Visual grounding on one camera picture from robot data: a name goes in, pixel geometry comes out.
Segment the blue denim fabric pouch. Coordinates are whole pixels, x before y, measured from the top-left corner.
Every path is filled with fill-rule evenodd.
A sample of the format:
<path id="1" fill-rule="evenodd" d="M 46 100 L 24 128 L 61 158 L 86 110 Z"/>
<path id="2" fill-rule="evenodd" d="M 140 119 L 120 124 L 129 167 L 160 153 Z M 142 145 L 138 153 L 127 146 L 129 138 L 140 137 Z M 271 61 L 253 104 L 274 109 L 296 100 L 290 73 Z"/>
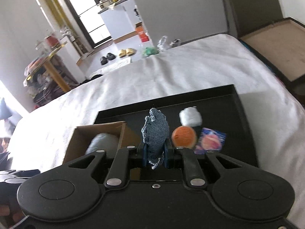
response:
<path id="1" fill-rule="evenodd" d="M 152 170 L 164 162 L 164 143 L 169 137 L 169 125 L 166 116 L 156 108 L 149 110 L 141 129 L 143 143 L 146 145 L 147 160 Z"/>

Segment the light blue fluffy plush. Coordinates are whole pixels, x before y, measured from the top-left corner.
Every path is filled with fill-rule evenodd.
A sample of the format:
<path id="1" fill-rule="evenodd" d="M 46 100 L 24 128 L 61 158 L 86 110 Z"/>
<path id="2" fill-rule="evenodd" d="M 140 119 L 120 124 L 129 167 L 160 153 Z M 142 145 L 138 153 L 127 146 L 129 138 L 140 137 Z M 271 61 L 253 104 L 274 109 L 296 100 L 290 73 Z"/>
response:
<path id="1" fill-rule="evenodd" d="M 85 154 L 90 154 L 96 150 L 105 150 L 107 156 L 112 157 L 116 154 L 119 138 L 109 133 L 100 133 L 96 135 L 89 144 Z"/>

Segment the brown cardboard box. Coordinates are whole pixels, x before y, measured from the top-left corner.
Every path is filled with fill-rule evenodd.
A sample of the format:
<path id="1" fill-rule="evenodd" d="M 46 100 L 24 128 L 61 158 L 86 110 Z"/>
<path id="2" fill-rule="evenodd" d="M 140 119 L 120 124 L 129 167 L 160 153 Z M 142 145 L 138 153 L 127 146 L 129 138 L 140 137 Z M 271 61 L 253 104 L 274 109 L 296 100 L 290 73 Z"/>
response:
<path id="1" fill-rule="evenodd" d="M 92 151 L 105 150 L 108 158 L 127 146 L 139 146 L 141 137 L 126 122 L 78 126 L 72 134 L 63 162 L 67 163 Z"/>

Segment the black shallow tray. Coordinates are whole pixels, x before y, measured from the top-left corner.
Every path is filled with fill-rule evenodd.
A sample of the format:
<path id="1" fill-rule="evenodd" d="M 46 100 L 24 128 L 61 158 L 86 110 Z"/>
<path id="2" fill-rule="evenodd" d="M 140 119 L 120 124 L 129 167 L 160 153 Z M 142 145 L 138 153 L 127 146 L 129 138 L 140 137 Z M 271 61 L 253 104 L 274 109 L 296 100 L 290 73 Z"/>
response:
<path id="1" fill-rule="evenodd" d="M 202 127 L 226 134 L 221 153 L 239 161 L 258 166 L 252 132 L 234 85 L 166 96 L 99 111 L 96 124 L 124 121 L 137 135 L 151 108 L 160 110 L 168 121 L 170 132 L 181 125 L 179 113 L 196 107 Z"/>

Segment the green plastic bag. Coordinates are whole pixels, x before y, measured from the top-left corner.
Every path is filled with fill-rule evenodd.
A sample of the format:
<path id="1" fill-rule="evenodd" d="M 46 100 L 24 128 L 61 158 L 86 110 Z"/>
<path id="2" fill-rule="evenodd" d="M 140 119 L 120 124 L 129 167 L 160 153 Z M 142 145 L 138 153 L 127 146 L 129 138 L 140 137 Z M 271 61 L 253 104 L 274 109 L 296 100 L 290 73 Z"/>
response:
<path id="1" fill-rule="evenodd" d="M 146 58 L 146 57 L 149 57 L 151 55 L 156 55 L 158 53 L 159 53 L 159 51 L 155 47 L 145 47 L 144 50 L 143 50 L 143 57 Z"/>

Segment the white floor mat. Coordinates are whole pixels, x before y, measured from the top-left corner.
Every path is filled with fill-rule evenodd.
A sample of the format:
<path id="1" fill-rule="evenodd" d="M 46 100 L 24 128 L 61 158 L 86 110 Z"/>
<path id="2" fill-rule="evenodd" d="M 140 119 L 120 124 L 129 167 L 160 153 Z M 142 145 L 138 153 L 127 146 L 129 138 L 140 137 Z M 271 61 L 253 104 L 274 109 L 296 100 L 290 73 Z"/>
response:
<path id="1" fill-rule="evenodd" d="M 107 74 L 109 72 L 112 72 L 112 71 L 114 71 L 116 69 L 119 69 L 121 67 L 129 65 L 131 62 L 132 62 L 132 60 L 131 60 L 130 57 L 125 58 L 123 60 L 120 60 L 119 62 L 115 62 L 113 64 L 110 64 L 110 65 L 106 66 L 106 67 L 103 67 L 103 68 L 100 68 L 100 69 L 94 71 L 89 76 L 87 76 L 87 78 L 88 79 L 92 79 L 96 75 L 105 75 L 105 74 Z"/>

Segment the white fluffy blanket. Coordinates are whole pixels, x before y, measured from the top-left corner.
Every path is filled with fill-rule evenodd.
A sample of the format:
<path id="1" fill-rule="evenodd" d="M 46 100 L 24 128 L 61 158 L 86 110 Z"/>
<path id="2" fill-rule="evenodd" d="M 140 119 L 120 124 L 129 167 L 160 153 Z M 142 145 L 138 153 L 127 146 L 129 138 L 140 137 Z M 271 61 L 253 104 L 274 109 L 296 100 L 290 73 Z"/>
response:
<path id="1" fill-rule="evenodd" d="M 304 228 L 304 108 L 237 39 L 219 34 L 135 61 L 83 84 L 17 124 L 8 149 L 15 170 L 62 164 L 75 127 L 99 111 L 233 84 L 254 137 L 259 166 L 296 193 L 288 216 Z"/>

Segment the clear plastic bag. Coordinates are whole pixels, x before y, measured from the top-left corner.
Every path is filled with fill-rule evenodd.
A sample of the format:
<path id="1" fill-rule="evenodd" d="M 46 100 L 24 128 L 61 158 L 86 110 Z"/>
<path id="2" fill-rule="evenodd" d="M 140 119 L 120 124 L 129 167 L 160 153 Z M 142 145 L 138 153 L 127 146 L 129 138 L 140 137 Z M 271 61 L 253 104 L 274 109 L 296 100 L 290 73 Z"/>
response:
<path id="1" fill-rule="evenodd" d="M 158 44 L 157 44 L 158 51 L 163 52 L 163 51 L 166 51 L 170 48 L 171 48 L 171 46 L 168 43 L 168 37 L 167 36 L 162 36 L 161 39 L 158 41 Z"/>

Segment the left black slipper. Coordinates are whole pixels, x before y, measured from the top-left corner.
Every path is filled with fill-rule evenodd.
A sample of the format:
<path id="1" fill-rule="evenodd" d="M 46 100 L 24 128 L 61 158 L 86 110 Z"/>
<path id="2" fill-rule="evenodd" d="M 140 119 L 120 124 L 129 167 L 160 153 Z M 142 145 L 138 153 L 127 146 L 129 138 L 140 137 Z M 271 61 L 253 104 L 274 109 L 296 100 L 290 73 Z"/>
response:
<path id="1" fill-rule="evenodd" d="M 106 58 L 106 57 L 102 57 L 101 59 L 100 59 L 100 63 L 101 63 L 101 65 L 103 66 L 103 65 L 106 65 L 107 63 L 108 63 L 108 59 Z"/>

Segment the yellow-framed cluttered shelf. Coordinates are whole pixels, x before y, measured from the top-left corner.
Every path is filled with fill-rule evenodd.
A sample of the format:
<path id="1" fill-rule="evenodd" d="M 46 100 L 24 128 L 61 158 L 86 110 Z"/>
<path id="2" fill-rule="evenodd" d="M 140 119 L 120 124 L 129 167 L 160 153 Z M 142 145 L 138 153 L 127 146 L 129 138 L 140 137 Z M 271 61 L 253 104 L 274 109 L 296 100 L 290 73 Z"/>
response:
<path id="1" fill-rule="evenodd" d="M 59 55 L 65 46 L 54 32 L 48 33 L 44 40 L 36 43 L 38 57 L 24 69 L 23 86 L 37 107 L 63 95 L 63 85 L 70 91 L 79 84 Z"/>

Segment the orange cardboard box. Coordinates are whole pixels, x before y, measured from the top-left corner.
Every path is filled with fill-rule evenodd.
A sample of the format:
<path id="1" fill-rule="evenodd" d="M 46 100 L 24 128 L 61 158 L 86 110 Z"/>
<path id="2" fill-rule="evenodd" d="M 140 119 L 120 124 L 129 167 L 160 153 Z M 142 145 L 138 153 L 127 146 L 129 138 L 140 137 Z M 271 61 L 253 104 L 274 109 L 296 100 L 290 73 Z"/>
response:
<path id="1" fill-rule="evenodd" d="M 146 34 L 142 22 L 139 22 L 135 26 L 135 30 L 141 39 L 142 43 L 148 42 L 149 41 L 149 36 Z"/>

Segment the brown wooden side table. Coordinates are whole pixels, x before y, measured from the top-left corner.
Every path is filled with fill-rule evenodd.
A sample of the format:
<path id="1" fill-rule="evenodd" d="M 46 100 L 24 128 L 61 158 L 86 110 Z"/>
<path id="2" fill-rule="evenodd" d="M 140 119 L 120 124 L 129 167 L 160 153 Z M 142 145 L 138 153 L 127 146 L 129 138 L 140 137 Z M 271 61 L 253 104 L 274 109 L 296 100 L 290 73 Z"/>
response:
<path id="1" fill-rule="evenodd" d="M 304 85 L 304 24 L 293 18 L 284 18 L 243 35 L 239 40 L 291 92 Z"/>

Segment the dark framed window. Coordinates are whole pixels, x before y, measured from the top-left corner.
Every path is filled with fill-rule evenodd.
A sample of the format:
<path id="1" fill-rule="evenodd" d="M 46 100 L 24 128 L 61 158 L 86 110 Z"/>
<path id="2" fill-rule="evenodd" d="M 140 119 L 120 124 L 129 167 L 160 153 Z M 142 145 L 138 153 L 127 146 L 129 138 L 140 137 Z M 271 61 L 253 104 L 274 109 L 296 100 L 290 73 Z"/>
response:
<path id="1" fill-rule="evenodd" d="M 112 39 L 111 34 L 98 12 L 97 0 L 64 0 L 84 37 L 92 48 Z"/>

